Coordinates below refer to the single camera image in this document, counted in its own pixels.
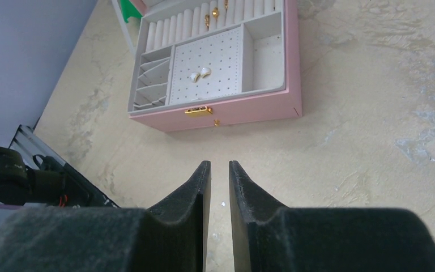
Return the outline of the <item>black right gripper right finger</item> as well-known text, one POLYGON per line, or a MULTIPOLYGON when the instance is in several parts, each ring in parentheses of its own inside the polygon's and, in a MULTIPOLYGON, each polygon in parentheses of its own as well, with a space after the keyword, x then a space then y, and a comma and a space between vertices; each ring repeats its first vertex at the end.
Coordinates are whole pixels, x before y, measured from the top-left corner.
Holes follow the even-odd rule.
POLYGON ((435 271, 435 242, 413 212, 288 207, 229 163, 236 271, 435 271))

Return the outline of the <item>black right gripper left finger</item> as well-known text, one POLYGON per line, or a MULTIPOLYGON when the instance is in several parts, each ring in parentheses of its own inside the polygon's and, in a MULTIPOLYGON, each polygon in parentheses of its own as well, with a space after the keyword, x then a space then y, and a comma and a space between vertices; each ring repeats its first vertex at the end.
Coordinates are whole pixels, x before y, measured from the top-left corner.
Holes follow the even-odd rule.
POLYGON ((150 208, 27 208, 0 227, 0 271, 205 271, 211 163, 150 208))

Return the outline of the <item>small gold earring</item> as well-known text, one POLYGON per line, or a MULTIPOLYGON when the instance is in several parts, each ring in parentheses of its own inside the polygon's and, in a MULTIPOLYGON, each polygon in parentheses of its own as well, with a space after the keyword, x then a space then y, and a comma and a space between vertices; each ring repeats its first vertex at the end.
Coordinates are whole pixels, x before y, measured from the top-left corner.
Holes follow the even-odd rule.
POLYGON ((193 72, 190 74, 189 78, 192 83, 196 83, 200 76, 201 74, 199 72, 193 72))

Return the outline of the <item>pink jewelry box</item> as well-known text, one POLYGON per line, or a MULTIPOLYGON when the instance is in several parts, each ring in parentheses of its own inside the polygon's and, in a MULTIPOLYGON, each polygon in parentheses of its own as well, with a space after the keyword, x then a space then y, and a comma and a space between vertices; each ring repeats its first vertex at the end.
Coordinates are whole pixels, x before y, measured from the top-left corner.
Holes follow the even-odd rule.
POLYGON ((171 132, 302 116, 296 1, 133 1, 127 112, 171 132), (211 75, 192 83, 203 67, 211 75))

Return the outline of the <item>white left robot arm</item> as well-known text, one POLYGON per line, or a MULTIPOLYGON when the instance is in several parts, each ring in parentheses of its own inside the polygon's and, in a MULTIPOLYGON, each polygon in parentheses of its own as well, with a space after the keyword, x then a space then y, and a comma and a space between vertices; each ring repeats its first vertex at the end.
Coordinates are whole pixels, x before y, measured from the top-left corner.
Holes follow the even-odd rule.
POLYGON ((0 147, 0 202, 23 206, 31 194, 31 183, 22 156, 15 150, 0 147))

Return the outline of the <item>white pearl stud earring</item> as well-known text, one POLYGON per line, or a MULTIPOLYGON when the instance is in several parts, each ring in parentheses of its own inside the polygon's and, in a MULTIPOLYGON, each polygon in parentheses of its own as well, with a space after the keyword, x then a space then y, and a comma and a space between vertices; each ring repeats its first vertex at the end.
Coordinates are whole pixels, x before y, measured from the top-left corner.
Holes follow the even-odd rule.
POLYGON ((205 78, 205 77, 211 75, 211 73, 212 73, 212 70, 209 67, 203 67, 200 71, 202 78, 205 78))

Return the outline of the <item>green plastic bin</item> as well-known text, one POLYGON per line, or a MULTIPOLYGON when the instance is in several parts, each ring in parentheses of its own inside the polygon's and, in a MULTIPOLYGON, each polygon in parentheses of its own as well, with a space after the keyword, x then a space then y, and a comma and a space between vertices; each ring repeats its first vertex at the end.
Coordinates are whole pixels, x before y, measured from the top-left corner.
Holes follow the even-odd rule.
POLYGON ((120 0, 121 12, 125 23, 129 22, 129 18, 141 20, 142 14, 135 8, 130 0, 120 0))

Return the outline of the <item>aluminium extrusion frame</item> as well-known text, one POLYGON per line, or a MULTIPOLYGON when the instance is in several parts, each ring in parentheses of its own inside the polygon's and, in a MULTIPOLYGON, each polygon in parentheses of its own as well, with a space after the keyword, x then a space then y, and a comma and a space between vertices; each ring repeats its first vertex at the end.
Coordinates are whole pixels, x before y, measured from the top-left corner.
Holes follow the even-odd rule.
POLYGON ((32 159, 34 155, 53 157, 59 165, 65 165, 62 159, 54 150, 44 143, 38 136, 34 135, 33 130, 25 125, 20 125, 10 143, 10 149, 21 154, 26 165, 33 169, 39 169, 32 159))

